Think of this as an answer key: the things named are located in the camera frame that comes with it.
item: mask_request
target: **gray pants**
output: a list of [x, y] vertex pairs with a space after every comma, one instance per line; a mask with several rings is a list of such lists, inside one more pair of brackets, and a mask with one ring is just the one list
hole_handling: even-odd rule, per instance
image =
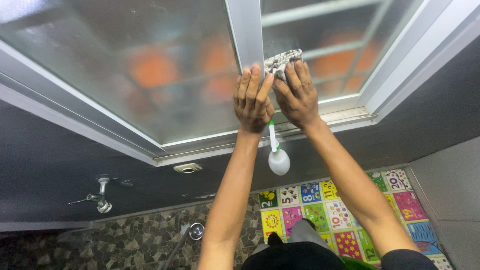
[[[305, 241], [314, 242], [333, 252], [333, 250], [327, 245], [325, 240], [318, 235], [318, 233], [310, 226], [307, 221], [304, 220], [297, 221], [293, 225], [292, 232], [290, 234], [290, 241], [292, 243]], [[260, 244], [253, 251], [253, 254], [258, 253], [268, 247], [269, 245], [267, 244]]]

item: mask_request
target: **white spray bottle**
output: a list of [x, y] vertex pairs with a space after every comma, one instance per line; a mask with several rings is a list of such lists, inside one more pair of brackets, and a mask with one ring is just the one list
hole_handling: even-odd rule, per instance
[[284, 150], [280, 149], [280, 144], [275, 139], [275, 124], [272, 120], [268, 123], [268, 130], [272, 146], [272, 152], [268, 155], [268, 165], [275, 174], [284, 175], [290, 169], [290, 158]]

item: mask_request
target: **gray rag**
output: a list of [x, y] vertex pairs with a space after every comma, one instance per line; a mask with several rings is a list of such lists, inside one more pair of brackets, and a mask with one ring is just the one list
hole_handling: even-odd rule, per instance
[[296, 60], [301, 60], [303, 62], [303, 53], [301, 52], [301, 49], [291, 49], [277, 54], [274, 57], [270, 57], [264, 61], [265, 76], [271, 72], [275, 77], [286, 82], [287, 77], [285, 76], [285, 67], [288, 62], [293, 65]]

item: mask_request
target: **black shirt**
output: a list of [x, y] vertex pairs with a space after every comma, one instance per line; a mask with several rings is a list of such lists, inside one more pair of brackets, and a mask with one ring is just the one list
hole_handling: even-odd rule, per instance
[[[297, 242], [274, 245], [247, 258], [242, 270], [346, 270], [343, 261], [319, 244]], [[437, 270], [422, 253], [409, 249], [392, 250], [382, 258], [382, 270]]]

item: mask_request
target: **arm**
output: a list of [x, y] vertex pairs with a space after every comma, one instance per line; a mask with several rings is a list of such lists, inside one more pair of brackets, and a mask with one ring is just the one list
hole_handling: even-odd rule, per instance
[[208, 214], [198, 269], [232, 269], [235, 248], [245, 219], [258, 143], [274, 108], [268, 98], [273, 75], [260, 91], [260, 68], [244, 70], [234, 93], [235, 114], [240, 120], [237, 143]]
[[287, 66], [286, 73], [292, 91], [279, 80], [274, 88], [282, 111], [322, 156], [342, 201], [368, 232], [380, 257], [395, 249], [418, 251], [382, 192], [318, 115], [317, 91], [308, 65], [297, 61], [295, 68]]

